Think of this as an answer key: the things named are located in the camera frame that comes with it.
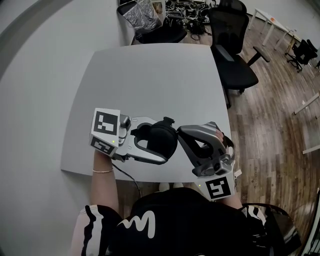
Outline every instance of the white shoe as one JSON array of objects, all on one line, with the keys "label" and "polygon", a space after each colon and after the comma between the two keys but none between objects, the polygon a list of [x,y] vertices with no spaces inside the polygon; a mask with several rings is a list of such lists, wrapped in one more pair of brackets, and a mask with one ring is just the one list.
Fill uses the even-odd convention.
[{"label": "white shoe", "polygon": [[159,184],[159,192],[167,191],[170,189],[170,184],[168,182]]},{"label": "white shoe", "polygon": [[174,189],[183,188],[183,187],[184,187],[184,185],[183,185],[181,182],[177,182],[177,183],[174,183],[174,184],[173,184],[173,188],[174,188]]}]

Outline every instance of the plastic wrap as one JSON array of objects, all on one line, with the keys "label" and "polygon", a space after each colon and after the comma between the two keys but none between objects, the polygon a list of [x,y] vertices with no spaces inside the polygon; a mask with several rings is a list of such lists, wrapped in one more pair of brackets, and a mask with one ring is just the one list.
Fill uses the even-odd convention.
[{"label": "plastic wrap", "polygon": [[123,17],[131,23],[137,37],[155,29],[161,21],[150,0],[136,0],[136,3]]}]

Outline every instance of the silver bracelet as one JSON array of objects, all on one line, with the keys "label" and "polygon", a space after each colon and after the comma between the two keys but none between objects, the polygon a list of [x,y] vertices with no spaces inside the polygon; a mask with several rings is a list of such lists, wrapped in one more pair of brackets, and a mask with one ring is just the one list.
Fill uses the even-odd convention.
[{"label": "silver bracelet", "polygon": [[92,169],[92,171],[96,174],[107,174],[107,173],[111,173],[114,171],[114,169],[112,168],[111,170],[104,170],[104,171],[97,171],[97,170],[94,170]]}]

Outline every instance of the office chair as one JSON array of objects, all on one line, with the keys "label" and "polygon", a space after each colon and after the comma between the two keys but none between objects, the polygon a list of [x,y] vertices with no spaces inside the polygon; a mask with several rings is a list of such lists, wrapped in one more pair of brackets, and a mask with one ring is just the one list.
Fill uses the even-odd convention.
[{"label": "office chair", "polygon": [[131,0],[117,8],[134,28],[135,39],[142,44],[178,43],[187,32],[182,28],[162,26],[150,0]]},{"label": "office chair", "polygon": [[[209,10],[212,30],[211,51],[228,101],[227,108],[231,107],[229,90],[239,90],[242,94],[246,88],[259,82],[250,66],[260,57],[267,63],[270,62],[269,57],[256,46],[253,47],[256,54],[248,63],[239,56],[249,17],[247,16],[247,8],[242,2],[238,0],[232,2],[234,3],[229,7],[217,7]],[[234,9],[232,6],[240,7],[240,9]]]},{"label": "office chair", "polygon": [[285,55],[291,57],[291,59],[288,59],[286,62],[291,63],[297,69],[298,73],[302,71],[302,66],[300,64],[307,65],[311,59],[318,57],[316,53],[318,50],[309,39],[307,41],[302,40],[299,47],[294,43],[292,50],[295,56],[286,52]]}]

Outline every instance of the black cable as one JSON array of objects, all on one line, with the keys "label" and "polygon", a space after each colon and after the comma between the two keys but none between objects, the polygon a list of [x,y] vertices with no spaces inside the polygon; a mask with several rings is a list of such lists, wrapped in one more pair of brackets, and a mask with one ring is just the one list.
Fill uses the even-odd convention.
[{"label": "black cable", "polygon": [[139,188],[139,185],[138,183],[136,182],[136,180],[134,178],[132,178],[131,175],[129,175],[128,173],[126,173],[125,171],[121,170],[118,166],[116,166],[114,163],[112,164],[118,171],[120,171],[121,173],[123,173],[124,175],[127,175],[131,180],[133,180],[136,188],[138,189],[138,192],[139,192],[139,198],[141,198],[141,191],[140,191],[140,188]]}]

